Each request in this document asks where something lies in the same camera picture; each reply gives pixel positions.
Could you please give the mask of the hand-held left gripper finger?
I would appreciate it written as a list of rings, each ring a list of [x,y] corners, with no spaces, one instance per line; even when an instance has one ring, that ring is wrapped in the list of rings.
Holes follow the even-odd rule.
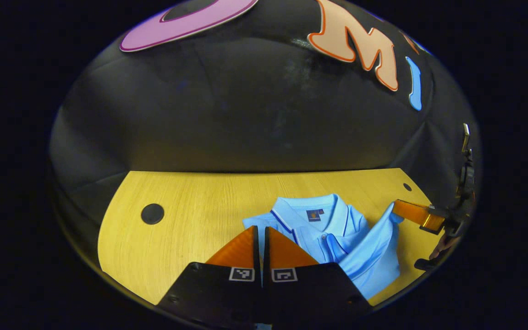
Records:
[[[265,230],[263,320],[273,328],[348,328],[373,310],[337,263]]]
[[[259,235],[243,230],[205,262],[190,262],[157,309],[200,328],[253,328],[262,291]]]

